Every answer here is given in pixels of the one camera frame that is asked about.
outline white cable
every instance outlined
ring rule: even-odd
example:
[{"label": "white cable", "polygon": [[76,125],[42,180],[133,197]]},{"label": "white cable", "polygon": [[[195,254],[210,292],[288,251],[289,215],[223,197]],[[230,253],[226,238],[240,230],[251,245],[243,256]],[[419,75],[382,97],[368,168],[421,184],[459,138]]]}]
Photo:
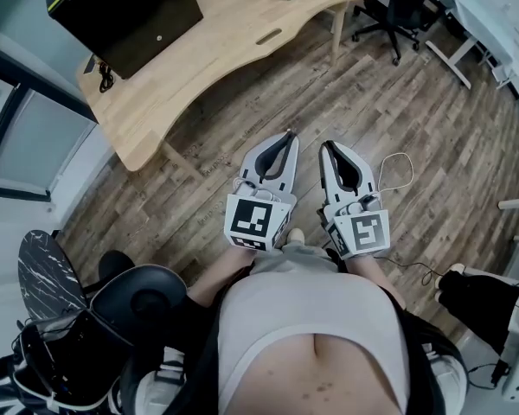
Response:
[{"label": "white cable", "polygon": [[[409,161],[409,165],[411,166],[412,168],[412,178],[410,179],[410,181],[406,184],[403,184],[401,186],[397,186],[395,188],[384,188],[384,189],[381,189],[381,179],[382,179],[382,169],[384,168],[384,162],[387,161],[388,158],[390,158],[391,156],[406,156],[407,160]],[[415,174],[413,172],[413,163],[412,163],[412,159],[409,157],[408,154],[406,154],[406,152],[396,152],[395,154],[390,154],[389,156],[385,156],[383,159],[382,159],[382,163],[381,163],[381,172],[379,172],[379,181],[377,183],[377,192],[379,194],[383,193],[383,192],[386,192],[388,190],[395,190],[395,189],[402,189],[402,188],[407,188],[410,184],[413,183],[413,178],[415,177]]]},{"label": "white cable", "polygon": [[[239,188],[239,186],[245,182],[246,180],[244,178],[241,178],[239,176],[237,176],[234,180],[233,180],[233,192],[236,192],[237,189]],[[278,198],[273,192],[271,192],[270,190],[268,189],[262,189],[262,188],[255,188],[255,192],[253,193],[252,196],[258,196],[258,193],[259,192],[267,192],[270,197],[268,199],[264,198],[264,200],[268,200],[268,201],[275,201],[276,203],[280,203],[282,202],[280,198]]]}]

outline wooden desk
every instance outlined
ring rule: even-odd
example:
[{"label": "wooden desk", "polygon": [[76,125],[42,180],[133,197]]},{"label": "wooden desk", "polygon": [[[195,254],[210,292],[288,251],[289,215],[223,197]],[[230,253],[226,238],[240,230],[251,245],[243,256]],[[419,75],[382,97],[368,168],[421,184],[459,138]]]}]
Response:
[{"label": "wooden desk", "polygon": [[197,0],[203,20],[128,80],[99,92],[95,68],[77,78],[96,119],[128,170],[142,168],[161,146],[193,176],[202,175],[163,139],[186,107],[238,67],[267,57],[314,15],[336,12],[332,63],[348,2],[355,0]]}]

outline desk handle cutout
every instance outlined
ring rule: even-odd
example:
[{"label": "desk handle cutout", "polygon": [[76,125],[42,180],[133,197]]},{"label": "desk handle cutout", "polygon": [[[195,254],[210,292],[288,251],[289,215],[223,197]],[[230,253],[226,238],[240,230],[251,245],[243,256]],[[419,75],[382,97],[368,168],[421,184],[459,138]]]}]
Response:
[{"label": "desk handle cutout", "polygon": [[267,35],[264,35],[263,37],[261,37],[259,40],[256,41],[256,44],[257,45],[262,45],[264,43],[267,43],[269,42],[273,37],[276,37],[277,35],[279,35],[282,31],[282,29],[280,28],[276,28],[274,29],[273,31],[271,31],[269,34]]}]

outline belly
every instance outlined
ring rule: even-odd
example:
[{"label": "belly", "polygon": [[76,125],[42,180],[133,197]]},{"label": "belly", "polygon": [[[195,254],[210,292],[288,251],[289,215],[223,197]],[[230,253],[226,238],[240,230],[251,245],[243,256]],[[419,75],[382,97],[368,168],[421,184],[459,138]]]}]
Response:
[{"label": "belly", "polygon": [[294,335],[253,360],[228,415],[398,415],[394,392],[362,347],[332,335]]}]

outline white desk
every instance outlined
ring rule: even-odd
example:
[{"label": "white desk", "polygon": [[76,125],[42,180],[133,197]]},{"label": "white desk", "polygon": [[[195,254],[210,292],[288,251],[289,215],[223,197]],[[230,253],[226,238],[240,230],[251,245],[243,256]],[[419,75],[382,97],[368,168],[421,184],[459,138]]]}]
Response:
[{"label": "white desk", "polygon": [[469,89],[470,81],[459,71],[456,64],[477,41],[483,43],[498,61],[499,66],[493,67],[492,73],[498,80],[499,87],[519,75],[519,45],[516,41],[518,35],[506,14],[491,0],[454,0],[454,3],[452,14],[469,33],[469,38],[451,57],[446,57],[431,41],[427,41],[426,45]]}]

